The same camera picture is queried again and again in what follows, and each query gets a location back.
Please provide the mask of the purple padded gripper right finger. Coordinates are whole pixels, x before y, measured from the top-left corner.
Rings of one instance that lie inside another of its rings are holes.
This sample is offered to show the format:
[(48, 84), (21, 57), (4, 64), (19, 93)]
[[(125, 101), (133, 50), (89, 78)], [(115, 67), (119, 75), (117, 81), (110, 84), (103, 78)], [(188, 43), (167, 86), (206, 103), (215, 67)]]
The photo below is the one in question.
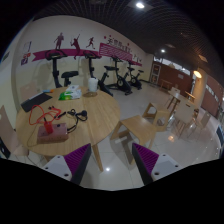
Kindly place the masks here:
[(145, 185), (170, 175), (182, 168), (182, 166), (168, 154), (157, 154), (137, 143), (132, 144), (132, 155)]

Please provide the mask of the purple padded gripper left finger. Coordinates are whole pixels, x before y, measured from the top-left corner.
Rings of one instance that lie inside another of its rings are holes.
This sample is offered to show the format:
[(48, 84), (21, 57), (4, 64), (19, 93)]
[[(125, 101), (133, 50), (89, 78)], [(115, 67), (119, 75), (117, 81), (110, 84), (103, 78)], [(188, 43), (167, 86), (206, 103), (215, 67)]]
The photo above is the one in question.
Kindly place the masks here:
[(79, 185), (83, 178), (90, 155), (91, 145), (86, 144), (66, 156), (56, 155), (43, 166), (42, 169)]

